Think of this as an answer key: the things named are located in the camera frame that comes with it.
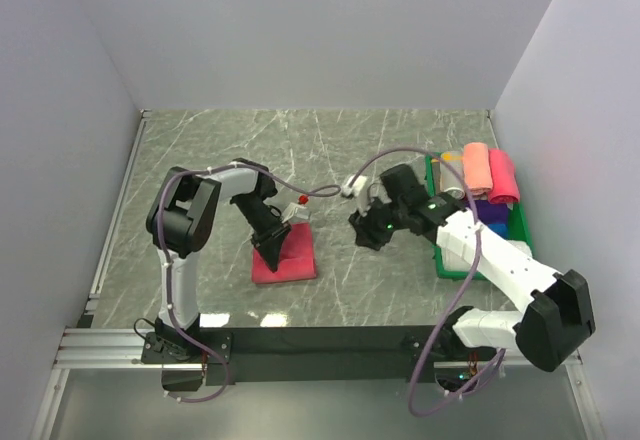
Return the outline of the red towel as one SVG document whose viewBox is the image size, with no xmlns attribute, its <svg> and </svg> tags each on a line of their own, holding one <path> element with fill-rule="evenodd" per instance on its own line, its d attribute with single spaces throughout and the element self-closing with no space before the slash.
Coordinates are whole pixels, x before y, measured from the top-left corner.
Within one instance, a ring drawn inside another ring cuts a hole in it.
<svg viewBox="0 0 640 440">
<path fill-rule="evenodd" d="M 311 280 L 317 277 L 312 229 L 309 223 L 296 223 L 287 235 L 280 253 L 278 269 L 272 272 L 257 250 L 253 250 L 251 281 L 256 285 Z"/>
</svg>

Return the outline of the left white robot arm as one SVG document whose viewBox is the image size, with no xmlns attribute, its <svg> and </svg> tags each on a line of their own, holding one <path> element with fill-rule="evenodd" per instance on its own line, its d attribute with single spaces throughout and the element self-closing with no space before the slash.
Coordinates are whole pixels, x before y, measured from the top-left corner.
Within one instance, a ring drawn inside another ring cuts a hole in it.
<svg viewBox="0 0 640 440">
<path fill-rule="evenodd" d="M 155 334 L 176 360 L 194 359 L 204 347 L 197 300 L 199 253 L 209 241 L 218 205 L 236 206 L 252 228 L 251 244 L 271 271 L 276 271 L 290 223 L 265 200 L 275 196 L 268 168 L 245 159 L 191 171 L 173 167 L 167 173 L 147 215 L 161 262 L 161 307 Z"/>
</svg>

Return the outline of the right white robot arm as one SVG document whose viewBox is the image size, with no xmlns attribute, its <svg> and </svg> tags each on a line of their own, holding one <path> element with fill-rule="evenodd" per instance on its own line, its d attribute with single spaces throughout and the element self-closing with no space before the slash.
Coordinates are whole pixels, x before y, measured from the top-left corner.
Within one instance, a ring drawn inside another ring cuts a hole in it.
<svg viewBox="0 0 640 440">
<path fill-rule="evenodd" d="M 357 202 L 349 217 L 357 245 L 378 251 L 394 232 L 408 230 L 475 265 L 515 307 L 456 309 L 436 337 L 437 352 L 461 359 L 475 348 L 517 350 L 535 367 L 552 372 L 593 335 L 589 286 L 581 274 L 538 262 L 475 220 L 471 208 L 451 195 L 430 195 L 407 164 L 385 171 L 380 181 L 387 202 L 370 196 L 361 175 L 343 186 L 344 195 Z"/>
</svg>

